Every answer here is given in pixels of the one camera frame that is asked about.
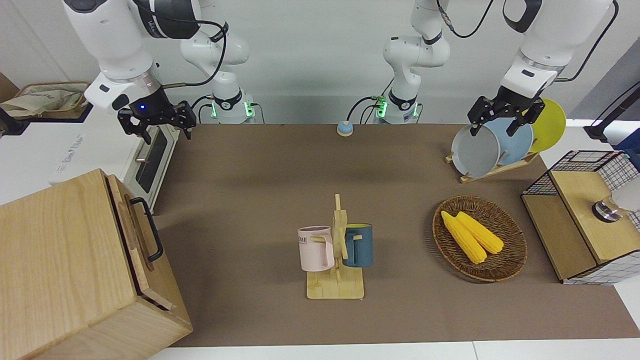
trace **blue object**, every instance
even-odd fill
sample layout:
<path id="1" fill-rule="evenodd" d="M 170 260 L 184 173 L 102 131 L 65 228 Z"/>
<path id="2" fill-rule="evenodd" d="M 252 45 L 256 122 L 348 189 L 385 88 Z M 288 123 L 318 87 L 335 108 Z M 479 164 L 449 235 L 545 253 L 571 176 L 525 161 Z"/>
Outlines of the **blue object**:
<path id="1" fill-rule="evenodd" d="M 527 155 L 533 143 L 533 128 L 530 124 L 520 126 L 513 136 L 507 135 L 507 128 L 511 125 L 512 121 L 512 118 L 501 117 L 489 121 L 484 125 L 493 131 L 495 137 L 498 138 L 500 152 L 507 152 L 502 159 L 498 161 L 498 165 L 517 163 Z"/>
<path id="2" fill-rule="evenodd" d="M 344 235 L 348 259 L 345 266 L 366 268 L 373 264 L 373 226 L 371 224 L 347 224 Z"/>
<path id="3" fill-rule="evenodd" d="M 613 148 L 624 151 L 631 163 L 640 171 L 640 129 L 636 129 Z"/>
<path id="4" fill-rule="evenodd" d="M 353 134 L 353 124 L 350 121 L 341 121 L 338 124 L 338 135 L 349 136 Z"/>

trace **woven tray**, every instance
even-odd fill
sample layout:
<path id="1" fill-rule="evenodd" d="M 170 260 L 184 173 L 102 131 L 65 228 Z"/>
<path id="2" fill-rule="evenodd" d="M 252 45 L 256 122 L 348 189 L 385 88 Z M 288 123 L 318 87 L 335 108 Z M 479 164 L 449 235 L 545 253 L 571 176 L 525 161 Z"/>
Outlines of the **woven tray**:
<path id="1" fill-rule="evenodd" d="M 496 234 L 504 248 L 498 254 L 487 253 L 482 263 L 475 265 L 444 226 L 440 212 L 453 216 L 464 211 Z M 517 275 L 527 261 L 527 243 L 518 224 L 500 206 L 481 197 L 463 195 L 440 204 L 433 217 L 433 237 L 444 258 L 461 273 L 480 281 L 496 282 Z"/>

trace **yellow plate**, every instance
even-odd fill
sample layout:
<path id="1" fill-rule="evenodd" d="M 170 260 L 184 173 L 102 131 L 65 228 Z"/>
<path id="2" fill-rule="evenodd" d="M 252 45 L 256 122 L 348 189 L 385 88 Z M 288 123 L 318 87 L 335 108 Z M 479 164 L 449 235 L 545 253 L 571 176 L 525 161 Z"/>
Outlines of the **yellow plate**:
<path id="1" fill-rule="evenodd" d="M 535 139 L 531 152 L 544 151 L 555 145 L 560 141 L 566 127 L 566 115 L 562 107 L 553 100 L 542 100 L 545 102 L 545 109 L 531 125 Z"/>

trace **wooden cabinet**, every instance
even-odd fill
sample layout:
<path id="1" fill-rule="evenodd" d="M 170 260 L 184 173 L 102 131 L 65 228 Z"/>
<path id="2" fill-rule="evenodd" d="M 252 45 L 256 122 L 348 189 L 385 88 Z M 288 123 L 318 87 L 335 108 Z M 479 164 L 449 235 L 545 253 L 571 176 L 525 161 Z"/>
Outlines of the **wooden cabinet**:
<path id="1" fill-rule="evenodd" d="M 145 207 L 100 170 L 0 206 L 2 359 L 147 359 L 192 331 Z"/>
<path id="2" fill-rule="evenodd" d="M 550 171 L 548 176 L 557 195 L 522 195 L 522 200 L 558 279 L 614 284 L 639 275 L 640 232 L 631 219 L 608 224 L 592 213 L 593 203 L 611 194 L 602 176 L 591 171 Z"/>

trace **oven door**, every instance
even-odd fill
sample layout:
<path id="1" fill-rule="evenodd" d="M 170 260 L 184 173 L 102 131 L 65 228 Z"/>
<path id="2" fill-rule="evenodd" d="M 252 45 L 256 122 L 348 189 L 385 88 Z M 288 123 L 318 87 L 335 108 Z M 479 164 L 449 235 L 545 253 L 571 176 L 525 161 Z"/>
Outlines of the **oven door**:
<path id="1" fill-rule="evenodd" d="M 169 125 L 149 127 L 148 131 L 151 144 L 142 143 L 123 182 L 153 211 L 179 132 Z"/>

